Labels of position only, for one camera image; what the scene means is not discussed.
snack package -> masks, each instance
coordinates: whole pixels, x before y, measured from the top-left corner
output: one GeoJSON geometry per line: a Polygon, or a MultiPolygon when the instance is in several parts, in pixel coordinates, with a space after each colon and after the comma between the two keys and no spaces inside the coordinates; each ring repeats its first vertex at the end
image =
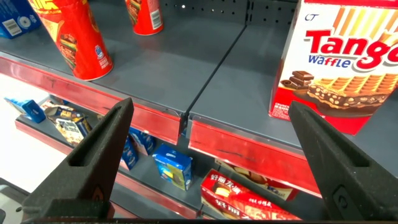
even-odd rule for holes
{"type": "Polygon", "coordinates": [[[75,77],[94,80],[113,68],[87,0],[29,0],[75,77]]]}
{"type": "Polygon", "coordinates": [[[143,133],[135,128],[130,127],[129,134],[134,140],[134,148],[146,156],[152,153],[155,149],[156,141],[153,136],[143,133]]]}
{"type": "Polygon", "coordinates": [[[50,99],[52,99],[53,101],[57,102],[58,105],[67,105],[69,103],[69,101],[64,100],[60,97],[57,97],[55,95],[50,95],[50,99]]]}
{"type": "Polygon", "coordinates": [[[34,100],[18,101],[16,99],[4,98],[18,112],[33,122],[40,123],[45,119],[43,110],[34,100]]]}
{"type": "Polygon", "coordinates": [[[341,132],[356,134],[398,82],[398,4],[301,0],[275,80],[269,114],[292,101],[341,132]]]}
{"type": "Polygon", "coordinates": [[[77,146],[92,129],[85,115],[73,108],[68,109],[66,106],[48,107],[44,113],[72,146],[77,146]]]}
{"type": "Polygon", "coordinates": [[[132,140],[129,136],[127,137],[126,143],[124,144],[122,159],[126,163],[126,166],[129,170],[131,170],[138,161],[138,153],[134,149],[132,140]]]}
{"type": "Polygon", "coordinates": [[[40,27],[40,20],[27,0],[0,1],[0,37],[13,39],[40,27]]]}
{"type": "Polygon", "coordinates": [[[213,169],[201,184],[201,200],[233,220],[300,220],[213,169]]]}
{"type": "Polygon", "coordinates": [[[156,34],[163,29],[159,0],[125,0],[133,30],[139,35],[156,34]]]}
{"type": "Polygon", "coordinates": [[[162,144],[153,155],[160,176],[188,190],[192,184],[192,158],[162,144]]]}
{"type": "Polygon", "coordinates": [[[267,177],[256,174],[255,172],[248,171],[247,169],[227,164],[219,159],[216,159],[216,163],[218,165],[221,165],[225,169],[228,169],[231,172],[234,172],[235,174],[238,174],[241,177],[250,180],[256,185],[262,187],[263,189],[266,189],[270,193],[279,196],[283,200],[292,200],[299,192],[297,189],[284,185],[278,181],[271,180],[267,177]]]}

pegboard back panel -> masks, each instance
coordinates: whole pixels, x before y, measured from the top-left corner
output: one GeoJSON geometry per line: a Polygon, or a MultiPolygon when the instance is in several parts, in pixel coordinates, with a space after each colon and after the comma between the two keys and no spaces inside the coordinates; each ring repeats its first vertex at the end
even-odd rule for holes
{"type": "Polygon", "coordinates": [[[290,27],[296,1],[249,0],[247,25],[290,27]]]}
{"type": "Polygon", "coordinates": [[[160,0],[162,11],[245,24],[248,0],[160,0]]]}

red cylindrical can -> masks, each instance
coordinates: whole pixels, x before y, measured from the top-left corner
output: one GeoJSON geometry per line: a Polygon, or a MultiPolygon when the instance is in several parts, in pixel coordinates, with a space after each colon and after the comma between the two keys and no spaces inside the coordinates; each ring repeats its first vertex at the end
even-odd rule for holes
{"type": "Polygon", "coordinates": [[[134,29],[139,35],[152,35],[163,29],[159,0],[125,0],[134,29]]]}
{"type": "Polygon", "coordinates": [[[87,0],[29,0],[55,45],[82,80],[94,80],[113,68],[87,0]]]}

blue product box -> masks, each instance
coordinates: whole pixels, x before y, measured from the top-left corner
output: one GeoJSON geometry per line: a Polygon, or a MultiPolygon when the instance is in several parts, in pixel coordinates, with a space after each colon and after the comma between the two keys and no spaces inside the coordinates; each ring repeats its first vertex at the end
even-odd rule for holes
{"type": "Polygon", "coordinates": [[[162,144],[153,155],[160,176],[188,190],[192,184],[192,158],[162,144]]]}
{"type": "Polygon", "coordinates": [[[40,26],[27,0],[0,0],[0,37],[13,39],[40,26]]]}
{"type": "Polygon", "coordinates": [[[136,143],[136,149],[144,155],[149,155],[155,149],[156,141],[153,136],[130,127],[129,134],[136,143]]]}
{"type": "Polygon", "coordinates": [[[134,147],[132,146],[132,142],[129,137],[127,137],[126,143],[124,144],[122,159],[126,163],[129,170],[131,170],[138,161],[138,154],[134,150],[134,147]]]}
{"type": "Polygon", "coordinates": [[[16,99],[4,98],[11,106],[15,107],[21,114],[30,120],[40,123],[45,119],[43,110],[34,100],[18,101],[16,99]]]}

white floor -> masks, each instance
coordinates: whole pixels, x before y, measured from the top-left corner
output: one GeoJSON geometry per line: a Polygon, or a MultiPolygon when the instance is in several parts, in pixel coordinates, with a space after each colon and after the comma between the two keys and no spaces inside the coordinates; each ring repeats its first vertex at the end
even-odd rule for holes
{"type": "Polygon", "coordinates": [[[65,155],[16,129],[19,113],[4,97],[21,100],[44,99],[48,94],[13,78],[0,74],[0,177],[32,192],[65,155]]]}

